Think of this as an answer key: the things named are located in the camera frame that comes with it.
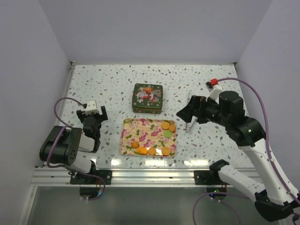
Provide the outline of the metal tongs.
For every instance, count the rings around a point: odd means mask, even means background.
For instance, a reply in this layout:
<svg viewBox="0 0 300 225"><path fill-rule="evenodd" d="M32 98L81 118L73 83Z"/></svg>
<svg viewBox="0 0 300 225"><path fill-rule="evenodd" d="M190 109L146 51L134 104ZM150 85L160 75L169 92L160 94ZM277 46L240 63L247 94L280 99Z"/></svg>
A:
<svg viewBox="0 0 300 225"><path fill-rule="evenodd" d="M189 92L188 92L188 98L187 98L187 103L189 103L191 96L192 96L191 90L189 90ZM193 127L193 125L196 122L196 118L194 118L192 116L191 112L189 113L189 117L190 117L190 122L186 123L186 133L188 133L191 130L191 128Z"/></svg>

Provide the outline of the gold tin lid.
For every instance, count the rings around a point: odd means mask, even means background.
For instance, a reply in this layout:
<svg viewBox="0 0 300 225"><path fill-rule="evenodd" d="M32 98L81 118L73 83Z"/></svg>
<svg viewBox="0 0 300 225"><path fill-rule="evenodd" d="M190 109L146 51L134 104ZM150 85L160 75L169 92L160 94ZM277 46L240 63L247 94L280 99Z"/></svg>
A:
<svg viewBox="0 0 300 225"><path fill-rule="evenodd" d="M161 111L163 95L162 85L136 83L133 89L132 109L137 111Z"/></svg>

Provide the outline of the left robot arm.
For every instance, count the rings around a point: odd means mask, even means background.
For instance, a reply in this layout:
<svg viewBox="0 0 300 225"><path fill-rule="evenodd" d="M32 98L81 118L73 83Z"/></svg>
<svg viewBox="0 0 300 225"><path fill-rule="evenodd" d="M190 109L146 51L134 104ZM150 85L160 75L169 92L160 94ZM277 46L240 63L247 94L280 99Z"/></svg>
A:
<svg viewBox="0 0 300 225"><path fill-rule="evenodd" d="M82 128L54 126L39 151L39 158L50 168L64 167L81 173L81 179L92 184L97 180L95 163L78 152L96 153L100 146L102 122L108 120L106 108L101 112L95 104L87 103L76 112Z"/></svg>

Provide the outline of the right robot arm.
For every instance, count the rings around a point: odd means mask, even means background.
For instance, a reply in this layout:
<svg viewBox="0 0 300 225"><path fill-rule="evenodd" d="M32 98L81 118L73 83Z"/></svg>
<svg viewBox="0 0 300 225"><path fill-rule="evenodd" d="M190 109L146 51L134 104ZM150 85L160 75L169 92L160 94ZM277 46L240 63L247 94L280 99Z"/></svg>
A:
<svg viewBox="0 0 300 225"><path fill-rule="evenodd" d="M186 123L196 117L199 124L213 122L223 126L229 138L250 159L262 180L256 182L221 159L209 166L212 183L232 185L254 203L258 213L268 222L282 220L294 213L300 192L272 154L260 122L245 115L244 101L237 92L221 92L218 103L210 97L193 95L176 115Z"/></svg>

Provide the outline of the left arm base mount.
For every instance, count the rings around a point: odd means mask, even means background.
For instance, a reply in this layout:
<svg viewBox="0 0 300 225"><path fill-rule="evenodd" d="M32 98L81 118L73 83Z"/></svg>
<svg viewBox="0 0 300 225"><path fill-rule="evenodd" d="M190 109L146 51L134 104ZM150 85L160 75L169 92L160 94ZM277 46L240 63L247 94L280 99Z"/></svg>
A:
<svg viewBox="0 0 300 225"><path fill-rule="evenodd" d="M113 172L111 170L96 170L92 175L83 175L78 172L69 171L68 175L71 176L70 184L72 185L110 185L113 177Z"/></svg>

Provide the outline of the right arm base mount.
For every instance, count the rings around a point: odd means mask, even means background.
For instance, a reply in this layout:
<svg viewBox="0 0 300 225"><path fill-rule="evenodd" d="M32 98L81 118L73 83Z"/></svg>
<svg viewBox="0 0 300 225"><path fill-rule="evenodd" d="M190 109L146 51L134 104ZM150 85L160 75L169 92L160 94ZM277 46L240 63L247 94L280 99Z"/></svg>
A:
<svg viewBox="0 0 300 225"><path fill-rule="evenodd" d="M196 185L223 185L216 171L211 170L195 170L194 180Z"/></svg>

